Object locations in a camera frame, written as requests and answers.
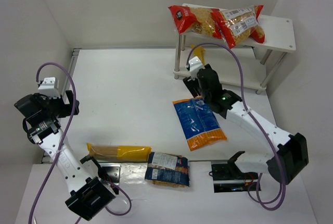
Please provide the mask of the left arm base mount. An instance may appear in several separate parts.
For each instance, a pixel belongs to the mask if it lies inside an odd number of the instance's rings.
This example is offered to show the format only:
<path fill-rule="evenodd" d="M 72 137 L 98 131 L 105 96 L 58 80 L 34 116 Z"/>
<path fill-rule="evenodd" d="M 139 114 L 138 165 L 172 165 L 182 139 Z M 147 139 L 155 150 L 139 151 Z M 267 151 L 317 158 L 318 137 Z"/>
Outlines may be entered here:
<path fill-rule="evenodd" d="M 119 185 L 121 165 L 115 163 L 97 163 L 97 174 L 104 181 Z"/>

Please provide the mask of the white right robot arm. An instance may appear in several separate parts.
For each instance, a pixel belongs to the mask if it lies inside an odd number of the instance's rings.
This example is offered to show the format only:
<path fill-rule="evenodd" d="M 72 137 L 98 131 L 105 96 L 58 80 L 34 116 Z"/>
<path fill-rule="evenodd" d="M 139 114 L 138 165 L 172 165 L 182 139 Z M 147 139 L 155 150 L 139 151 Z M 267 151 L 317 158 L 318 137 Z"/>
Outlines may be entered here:
<path fill-rule="evenodd" d="M 202 97 L 214 113 L 245 130 L 268 150 L 265 154 L 238 151 L 228 160 L 237 172 L 266 173 L 288 185 L 309 163 L 305 136 L 291 134 L 245 106 L 239 95 L 222 87 L 217 72 L 209 64 L 203 65 L 194 58 L 188 70 L 190 77 L 183 82 L 192 96 Z"/>

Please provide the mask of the blue orange spaghetti bag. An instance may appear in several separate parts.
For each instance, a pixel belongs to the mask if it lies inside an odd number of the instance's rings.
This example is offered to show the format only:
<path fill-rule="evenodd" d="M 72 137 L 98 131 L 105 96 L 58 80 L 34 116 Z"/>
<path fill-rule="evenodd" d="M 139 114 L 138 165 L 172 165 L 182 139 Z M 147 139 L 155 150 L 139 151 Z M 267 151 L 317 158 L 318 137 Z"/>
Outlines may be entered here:
<path fill-rule="evenodd" d="M 201 96 L 174 101 L 173 106 L 191 151 L 227 140 L 213 111 Z"/>

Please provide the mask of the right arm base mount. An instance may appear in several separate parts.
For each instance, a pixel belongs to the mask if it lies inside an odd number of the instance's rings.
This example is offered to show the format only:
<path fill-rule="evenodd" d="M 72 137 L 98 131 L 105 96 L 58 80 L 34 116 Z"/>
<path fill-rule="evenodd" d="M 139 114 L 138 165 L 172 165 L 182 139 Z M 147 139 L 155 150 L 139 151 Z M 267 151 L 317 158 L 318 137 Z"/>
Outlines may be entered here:
<path fill-rule="evenodd" d="M 259 175 L 255 172 L 232 173 L 228 163 L 211 164 L 209 176 L 213 179 L 214 193 L 255 191 Z"/>

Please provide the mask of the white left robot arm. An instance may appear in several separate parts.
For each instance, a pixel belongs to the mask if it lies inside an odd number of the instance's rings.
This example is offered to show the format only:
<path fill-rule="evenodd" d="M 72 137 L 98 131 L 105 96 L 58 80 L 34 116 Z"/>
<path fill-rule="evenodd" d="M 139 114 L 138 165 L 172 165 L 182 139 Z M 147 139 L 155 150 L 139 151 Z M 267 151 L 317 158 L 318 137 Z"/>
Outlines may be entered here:
<path fill-rule="evenodd" d="M 62 96 L 34 93 L 21 98 L 14 106 L 24 116 L 22 125 L 29 141 L 43 149 L 60 170 L 70 194 L 65 201 L 66 206 L 90 221 L 115 195 L 98 176 L 85 170 L 68 143 L 67 131 L 61 128 L 58 120 L 66 117 L 72 119 L 77 115 L 79 101 L 71 90 L 66 91 L 66 96 L 67 104 Z"/>

